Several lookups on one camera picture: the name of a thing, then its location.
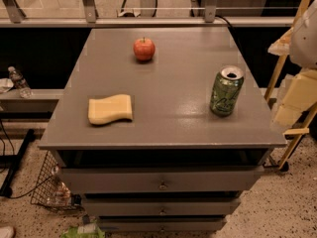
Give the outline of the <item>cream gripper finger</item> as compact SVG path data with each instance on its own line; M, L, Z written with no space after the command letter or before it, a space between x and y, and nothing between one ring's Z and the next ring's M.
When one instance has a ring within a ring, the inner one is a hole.
M272 123L291 127L317 101L317 70L301 70L287 75L273 105Z
M278 40L272 43L269 48L268 52L275 56L286 56L289 54L290 50L290 43L292 37L293 29L290 28L286 31Z

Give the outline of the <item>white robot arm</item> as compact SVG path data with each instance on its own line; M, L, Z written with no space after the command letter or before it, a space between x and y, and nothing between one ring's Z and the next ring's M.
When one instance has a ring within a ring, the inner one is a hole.
M285 78L273 107L272 122L291 127L301 114L317 102L317 0L309 6L295 26L271 44L268 52L289 55L301 67L295 76Z

